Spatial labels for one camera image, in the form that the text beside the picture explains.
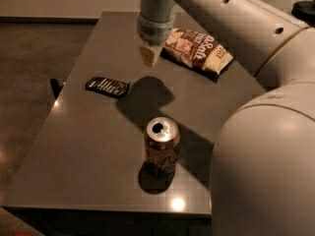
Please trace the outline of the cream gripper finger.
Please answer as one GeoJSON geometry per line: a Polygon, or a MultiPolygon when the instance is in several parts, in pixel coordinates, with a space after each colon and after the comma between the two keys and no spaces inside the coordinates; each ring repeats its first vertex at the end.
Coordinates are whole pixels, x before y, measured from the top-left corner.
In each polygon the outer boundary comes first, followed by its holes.
{"type": "Polygon", "coordinates": [[[152,47],[152,66],[154,66],[158,62],[158,58],[162,52],[163,46],[162,45],[156,45],[152,47]]]}
{"type": "Polygon", "coordinates": [[[147,66],[151,66],[152,65],[152,51],[151,51],[151,49],[146,47],[146,46],[141,46],[139,48],[139,50],[140,50],[140,54],[142,56],[144,64],[147,66]]]}

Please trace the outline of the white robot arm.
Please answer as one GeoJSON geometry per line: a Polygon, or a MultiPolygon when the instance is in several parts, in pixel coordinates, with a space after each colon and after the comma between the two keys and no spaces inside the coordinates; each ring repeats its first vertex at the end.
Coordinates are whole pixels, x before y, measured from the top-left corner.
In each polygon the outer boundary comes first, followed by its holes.
{"type": "Polygon", "coordinates": [[[166,41],[180,6],[262,93],[220,129],[213,236],[315,236],[315,29],[260,0],[141,0],[138,33],[166,41]]]}

